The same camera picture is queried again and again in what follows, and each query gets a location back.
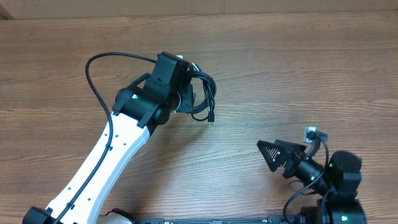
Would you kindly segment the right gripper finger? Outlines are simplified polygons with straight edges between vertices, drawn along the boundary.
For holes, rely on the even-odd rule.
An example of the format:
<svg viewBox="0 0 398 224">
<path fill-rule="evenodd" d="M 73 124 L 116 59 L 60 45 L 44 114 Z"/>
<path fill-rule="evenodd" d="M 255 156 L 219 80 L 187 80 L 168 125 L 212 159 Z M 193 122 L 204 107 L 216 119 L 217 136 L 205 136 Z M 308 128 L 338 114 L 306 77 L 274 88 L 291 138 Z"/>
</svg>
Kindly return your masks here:
<svg viewBox="0 0 398 224">
<path fill-rule="evenodd" d="M 305 152 L 306 146 L 303 144 L 297 144 L 294 142 L 288 142 L 283 140 L 275 140 L 274 144 L 280 149 L 282 152 Z"/>
<path fill-rule="evenodd" d="M 263 155 L 271 172 L 283 166 L 287 160 L 288 152 L 282 152 L 273 142 L 258 141 L 257 147 Z"/>
</svg>

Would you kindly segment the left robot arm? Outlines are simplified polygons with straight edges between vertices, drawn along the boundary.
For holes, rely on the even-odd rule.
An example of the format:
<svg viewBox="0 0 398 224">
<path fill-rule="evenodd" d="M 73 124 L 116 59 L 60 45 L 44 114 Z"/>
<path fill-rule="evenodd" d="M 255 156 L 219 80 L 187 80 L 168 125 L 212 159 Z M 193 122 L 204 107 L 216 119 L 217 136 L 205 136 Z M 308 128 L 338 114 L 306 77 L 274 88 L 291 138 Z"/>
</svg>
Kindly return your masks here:
<svg viewBox="0 0 398 224">
<path fill-rule="evenodd" d="M 173 112 L 191 112 L 197 66 L 168 52 L 153 63 L 152 72 L 118 91 L 111 109 L 99 100 L 108 122 L 98 142 L 67 186 L 45 209 L 30 208 L 23 224 L 97 223 L 111 189 L 156 127 Z"/>
</svg>

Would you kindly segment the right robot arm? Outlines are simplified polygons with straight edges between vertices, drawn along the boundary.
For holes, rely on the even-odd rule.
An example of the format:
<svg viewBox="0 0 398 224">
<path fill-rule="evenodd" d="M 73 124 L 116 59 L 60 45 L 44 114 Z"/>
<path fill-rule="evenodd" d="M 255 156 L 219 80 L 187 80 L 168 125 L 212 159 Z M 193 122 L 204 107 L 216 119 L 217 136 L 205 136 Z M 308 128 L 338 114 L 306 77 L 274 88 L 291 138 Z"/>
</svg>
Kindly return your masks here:
<svg viewBox="0 0 398 224">
<path fill-rule="evenodd" d="M 276 140 L 274 142 L 258 141 L 257 147 L 265 158 L 269 169 L 275 172 L 283 167 L 282 176 L 286 179 L 296 177 L 303 183 L 292 199 L 312 190 L 312 194 L 322 197 L 312 207 L 303 207 L 300 212 L 290 217 L 287 207 L 283 208 L 282 223 L 367 223 L 365 212 L 356 198 L 361 183 L 360 158 L 348 151 L 336 151 L 326 158 L 321 165 L 305 157 L 306 146 Z"/>
</svg>

